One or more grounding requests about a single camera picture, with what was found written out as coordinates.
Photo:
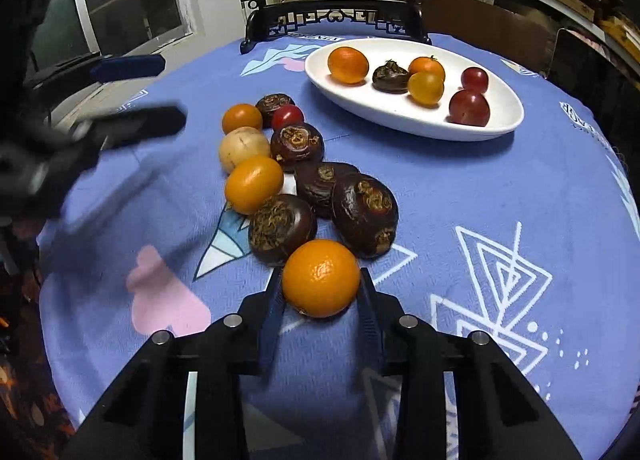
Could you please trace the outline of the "pale beige round fruit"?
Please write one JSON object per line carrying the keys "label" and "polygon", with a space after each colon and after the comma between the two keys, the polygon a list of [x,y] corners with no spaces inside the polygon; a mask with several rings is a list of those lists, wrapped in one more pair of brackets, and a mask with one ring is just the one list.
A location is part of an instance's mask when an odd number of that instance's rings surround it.
{"label": "pale beige round fruit", "polygon": [[224,135],[218,147],[219,161],[227,174],[248,158],[270,155],[270,143],[264,133],[250,127],[237,128]]}

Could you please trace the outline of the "orange cherry tomato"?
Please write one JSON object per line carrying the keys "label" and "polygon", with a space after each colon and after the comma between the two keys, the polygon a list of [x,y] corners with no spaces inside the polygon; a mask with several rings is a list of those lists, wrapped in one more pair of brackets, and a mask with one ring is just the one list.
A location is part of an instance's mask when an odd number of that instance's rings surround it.
{"label": "orange cherry tomato", "polygon": [[254,105],[246,103],[233,105],[222,116],[221,128],[224,134],[239,128],[262,130],[262,113]]}
{"label": "orange cherry tomato", "polygon": [[228,176],[224,195],[230,208],[240,214],[254,213],[269,197],[277,195],[284,183],[281,166],[270,157],[250,157]]}
{"label": "orange cherry tomato", "polygon": [[429,72],[418,72],[409,78],[408,92],[414,102],[425,106],[435,107],[444,94],[444,80]]}

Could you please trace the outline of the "red cherry tomato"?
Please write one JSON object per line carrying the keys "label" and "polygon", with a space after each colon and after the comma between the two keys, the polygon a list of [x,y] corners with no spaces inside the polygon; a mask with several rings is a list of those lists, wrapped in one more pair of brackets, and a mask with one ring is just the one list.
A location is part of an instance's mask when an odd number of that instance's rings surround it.
{"label": "red cherry tomato", "polygon": [[271,128],[273,131],[278,131],[286,125],[301,123],[304,121],[305,118],[302,109],[293,104],[286,104],[280,106],[272,114]]}
{"label": "red cherry tomato", "polygon": [[485,127],[489,118],[490,107],[483,94],[462,89],[452,95],[449,102],[449,122]]}
{"label": "red cherry tomato", "polygon": [[485,94],[488,90],[488,73],[480,67],[465,68],[461,74],[461,84],[464,90]]}

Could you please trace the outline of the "dark water chestnut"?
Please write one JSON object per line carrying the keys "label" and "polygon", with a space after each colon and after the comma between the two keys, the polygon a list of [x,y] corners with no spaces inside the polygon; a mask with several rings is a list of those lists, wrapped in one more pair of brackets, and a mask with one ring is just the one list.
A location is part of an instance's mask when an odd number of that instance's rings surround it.
{"label": "dark water chestnut", "polygon": [[400,67],[393,60],[388,60],[373,72],[372,86],[381,92],[404,94],[408,92],[409,78],[407,69]]}
{"label": "dark water chestnut", "polygon": [[284,172],[293,172],[301,163],[320,162],[324,157],[324,141],[313,125],[291,123],[273,132],[270,151]]}
{"label": "dark water chestnut", "polygon": [[359,169],[346,162],[302,162],[294,171],[296,194],[308,202],[320,219],[332,217],[332,191],[337,179]]}
{"label": "dark water chestnut", "polygon": [[353,172],[339,177],[331,197],[332,221],[345,246],[374,260],[390,251],[399,222],[392,191],[375,177]]}
{"label": "dark water chestnut", "polygon": [[317,229],[317,217],[308,202],[291,194],[274,195],[250,216],[250,251],[268,266],[281,266],[316,237]]}
{"label": "dark water chestnut", "polygon": [[262,128],[270,129],[271,121],[274,113],[282,106],[294,105],[295,102],[291,96],[284,93],[272,93],[263,96],[255,107],[262,114]]}

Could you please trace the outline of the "orange tangerine with stem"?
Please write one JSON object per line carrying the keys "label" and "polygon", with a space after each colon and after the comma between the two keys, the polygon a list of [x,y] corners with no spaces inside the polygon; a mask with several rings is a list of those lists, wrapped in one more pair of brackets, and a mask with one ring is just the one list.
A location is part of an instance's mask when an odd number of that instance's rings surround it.
{"label": "orange tangerine with stem", "polygon": [[418,72],[429,72],[440,80],[446,79],[446,70],[435,56],[419,56],[411,61],[408,72],[410,75]]}

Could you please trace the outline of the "blue patterned tablecloth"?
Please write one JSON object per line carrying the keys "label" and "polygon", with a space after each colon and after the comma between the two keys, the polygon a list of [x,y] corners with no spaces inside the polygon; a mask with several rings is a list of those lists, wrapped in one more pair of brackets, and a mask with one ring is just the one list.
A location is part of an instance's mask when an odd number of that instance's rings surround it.
{"label": "blue patterned tablecloth", "polygon": [[84,419],[153,331],[202,331],[266,287],[246,224],[224,209],[220,119],[281,92],[322,133],[326,157],[398,202],[392,249],[369,264],[375,287],[440,331],[489,333],[580,454],[599,458],[639,381],[639,216],[590,111],[529,70],[438,36],[509,84],[525,118],[485,143],[422,139],[327,101],[304,72],[323,42],[283,38],[245,55],[229,44],[132,98],[183,105],[186,128],[104,156],[40,241],[44,346],[70,419]]}

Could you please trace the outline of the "white round plate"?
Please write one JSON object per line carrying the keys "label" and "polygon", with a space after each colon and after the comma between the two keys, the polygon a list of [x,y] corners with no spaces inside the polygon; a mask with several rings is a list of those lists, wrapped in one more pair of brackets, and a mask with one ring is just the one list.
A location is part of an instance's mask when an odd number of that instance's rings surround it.
{"label": "white round plate", "polygon": [[454,142],[483,142],[524,121],[518,95],[457,53],[417,42],[352,39],[306,59],[310,82],[329,100],[383,127]]}

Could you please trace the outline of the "black panel behind table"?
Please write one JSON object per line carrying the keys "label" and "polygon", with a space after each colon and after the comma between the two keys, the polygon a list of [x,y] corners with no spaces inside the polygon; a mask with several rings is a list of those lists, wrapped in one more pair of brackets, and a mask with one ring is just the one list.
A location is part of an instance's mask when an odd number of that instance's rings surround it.
{"label": "black panel behind table", "polygon": [[592,111],[612,143],[639,142],[639,88],[576,32],[562,28],[556,34],[547,77]]}

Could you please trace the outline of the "window with white frame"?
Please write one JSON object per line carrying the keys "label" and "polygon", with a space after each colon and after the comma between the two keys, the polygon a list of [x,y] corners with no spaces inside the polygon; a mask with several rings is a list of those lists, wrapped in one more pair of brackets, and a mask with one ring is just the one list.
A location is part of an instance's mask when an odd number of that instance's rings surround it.
{"label": "window with white frame", "polygon": [[30,49],[32,72],[87,54],[151,53],[192,31],[182,0],[51,0]]}

